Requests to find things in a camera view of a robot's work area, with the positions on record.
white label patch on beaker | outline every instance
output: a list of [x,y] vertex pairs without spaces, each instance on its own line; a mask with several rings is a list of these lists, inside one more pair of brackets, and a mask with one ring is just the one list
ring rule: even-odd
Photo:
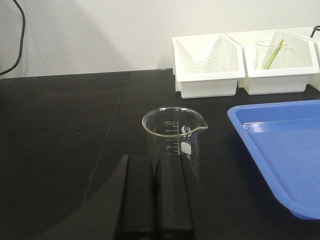
[[187,142],[181,142],[181,151],[185,154],[191,155],[191,145]]

black cable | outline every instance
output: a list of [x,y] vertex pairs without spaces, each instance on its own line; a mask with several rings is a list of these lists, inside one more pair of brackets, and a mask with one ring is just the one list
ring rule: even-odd
[[18,56],[15,64],[12,67],[10,67],[9,69],[7,69],[7,70],[5,70],[3,72],[0,72],[0,76],[12,71],[13,69],[15,69],[16,66],[19,64],[21,56],[22,56],[22,48],[23,48],[23,44],[24,44],[24,36],[25,36],[25,28],[26,28],[26,17],[25,17],[24,11],[20,7],[20,5],[17,3],[17,1],[16,0],[13,0],[13,1],[14,1],[15,5],[18,7],[18,9],[20,10],[21,15],[22,15],[22,30],[21,30],[21,38],[20,38],[19,56]]

glass beaker in bin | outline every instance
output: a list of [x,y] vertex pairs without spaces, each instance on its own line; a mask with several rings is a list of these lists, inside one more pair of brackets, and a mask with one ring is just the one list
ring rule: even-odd
[[200,113],[187,107],[161,107],[146,113],[142,126],[154,170],[161,156],[184,155],[199,173],[199,134],[208,128]]

beaker logo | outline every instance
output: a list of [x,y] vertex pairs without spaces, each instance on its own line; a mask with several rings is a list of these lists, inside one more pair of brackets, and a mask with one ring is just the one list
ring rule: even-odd
[[183,134],[188,133],[188,132],[190,132],[190,131],[191,131],[191,129],[190,129],[190,127],[188,127],[188,126],[182,126],[182,128],[181,128],[181,132],[182,132]]

glass beaker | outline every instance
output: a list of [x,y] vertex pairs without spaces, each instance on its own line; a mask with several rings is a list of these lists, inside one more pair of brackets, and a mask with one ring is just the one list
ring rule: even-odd
[[208,128],[200,113],[187,107],[161,107],[146,113],[142,126],[154,171],[163,155],[184,155],[199,173],[199,134]]
[[294,68],[296,55],[288,41],[268,40],[255,43],[255,69],[285,69]]

